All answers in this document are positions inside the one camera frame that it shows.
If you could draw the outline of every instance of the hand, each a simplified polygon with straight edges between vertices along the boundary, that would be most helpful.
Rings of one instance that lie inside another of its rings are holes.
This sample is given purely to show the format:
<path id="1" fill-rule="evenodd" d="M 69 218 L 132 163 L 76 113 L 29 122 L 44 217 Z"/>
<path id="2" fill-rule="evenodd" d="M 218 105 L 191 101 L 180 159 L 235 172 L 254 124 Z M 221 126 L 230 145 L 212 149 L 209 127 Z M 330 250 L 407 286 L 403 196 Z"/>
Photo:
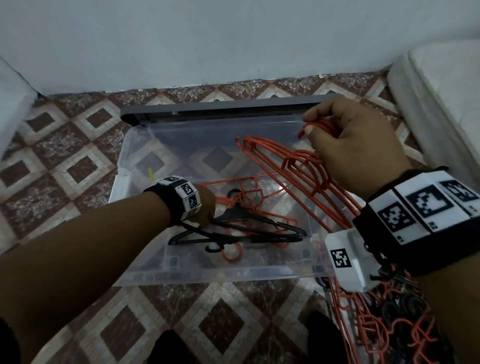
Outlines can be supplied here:
<path id="1" fill-rule="evenodd" d="M 202 227 L 210 225 L 210 221 L 215 216 L 215 203 L 216 197 L 212 191 L 205 186 L 194 184 L 200 195 L 200 201 L 202 207 L 195 215 L 191 216 L 188 220 L 191 222 L 198 222 Z"/>
<path id="2" fill-rule="evenodd" d="M 303 114 L 303 121 L 330 119 L 342 129 L 338 139 L 315 126 L 305 128 L 319 159 L 347 191 L 365 201 L 412 168 L 389 121 L 377 110 L 336 96 Z"/>

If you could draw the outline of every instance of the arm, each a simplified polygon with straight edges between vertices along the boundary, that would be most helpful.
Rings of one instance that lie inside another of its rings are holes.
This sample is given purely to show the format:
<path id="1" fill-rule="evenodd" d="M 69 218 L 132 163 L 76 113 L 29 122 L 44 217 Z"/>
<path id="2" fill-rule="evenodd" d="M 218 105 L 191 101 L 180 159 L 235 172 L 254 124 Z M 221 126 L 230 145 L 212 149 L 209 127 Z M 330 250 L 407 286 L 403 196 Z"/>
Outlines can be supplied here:
<path id="1" fill-rule="evenodd" d="M 334 97 L 307 111 L 304 121 L 331 116 L 342 129 L 338 139 L 323 130 L 305 129 L 312 147 L 332 176 L 367 201 L 411 168 L 390 123 L 377 111 Z M 480 254 L 419 277 L 439 326 L 463 363 L 480 357 Z"/>
<path id="2" fill-rule="evenodd" d="M 203 186 L 197 190 L 202 208 L 191 220 L 205 225 L 215 196 Z M 0 256 L 0 317 L 19 342 L 22 363 L 108 290 L 169 223 L 167 206 L 146 192 L 69 220 Z"/>

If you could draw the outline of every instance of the plastic storage box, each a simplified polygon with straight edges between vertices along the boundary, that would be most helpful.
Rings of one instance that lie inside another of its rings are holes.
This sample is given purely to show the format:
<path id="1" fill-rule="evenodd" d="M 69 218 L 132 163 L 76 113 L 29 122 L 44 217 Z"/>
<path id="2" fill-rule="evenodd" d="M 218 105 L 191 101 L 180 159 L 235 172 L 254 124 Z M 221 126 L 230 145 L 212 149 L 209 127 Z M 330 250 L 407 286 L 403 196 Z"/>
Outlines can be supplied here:
<path id="1" fill-rule="evenodd" d="M 274 116 L 133 127 L 125 135 L 110 202 L 138 194 L 148 187 L 152 183 L 149 169 L 155 179 L 175 174 L 193 183 L 265 174 L 239 149 L 235 138 L 261 136 L 293 149 L 310 149 L 305 140 L 297 138 L 302 125 L 300 116 Z M 269 177 L 260 178 L 258 182 L 264 194 L 279 190 Z M 225 196 L 229 190 L 238 187 L 239 182 L 209 186 L 217 196 Z M 310 202 L 305 196 L 297 195 L 305 203 Z M 225 207 L 217 206 L 218 215 Z M 241 260 L 229 263 L 220 253 L 207 253 L 205 244 L 168 245 L 173 235 L 183 231 L 183 228 L 174 227 L 153 239 L 116 285 L 286 279 L 334 274 L 330 260 L 324 254 L 325 231 L 293 198 L 282 191 L 265 200 L 262 210 L 296 218 L 299 227 L 308 233 L 308 238 L 290 243 L 283 249 L 267 243 L 245 243 Z M 319 210 L 316 212 L 319 216 L 323 214 Z"/>

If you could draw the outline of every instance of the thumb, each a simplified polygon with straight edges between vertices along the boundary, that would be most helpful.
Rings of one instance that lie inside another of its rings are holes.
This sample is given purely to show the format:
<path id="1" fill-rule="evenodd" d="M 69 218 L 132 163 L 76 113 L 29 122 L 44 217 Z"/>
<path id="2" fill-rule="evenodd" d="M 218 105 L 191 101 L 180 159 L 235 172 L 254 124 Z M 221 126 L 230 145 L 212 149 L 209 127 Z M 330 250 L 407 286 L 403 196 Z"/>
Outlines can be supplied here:
<path id="1" fill-rule="evenodd" d="M 338 144 L 338 139 L 317 126 L 308 125 L 305 128 L 305 134 L 310 140 L 312 148 L 317 151 L 321 159 L 325 159 L 326 154 L 330 154 Z"/>

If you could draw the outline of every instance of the patterned floor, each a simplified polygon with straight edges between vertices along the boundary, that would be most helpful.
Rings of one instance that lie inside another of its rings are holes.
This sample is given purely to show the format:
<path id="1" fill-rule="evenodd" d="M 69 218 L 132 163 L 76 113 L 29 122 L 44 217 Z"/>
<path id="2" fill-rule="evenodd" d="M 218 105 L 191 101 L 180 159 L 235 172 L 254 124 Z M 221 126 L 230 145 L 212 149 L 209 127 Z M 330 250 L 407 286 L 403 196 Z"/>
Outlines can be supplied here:
<path id="1" fill-rule="evenodd" d="M 119 119 L 124 106 L 329 92 L 382 112 L 412 164 L 424 167 L 380 72 L 39 99 L 0 162 L 0 254 L 107 203 L 129 129 Z M 35 363 L 141 363 L 168 328 L 201 363 L 296 363 L 306 354 L 304 322 L 313 309 L 331 316 L 312 279 L 113 287 Z"/>

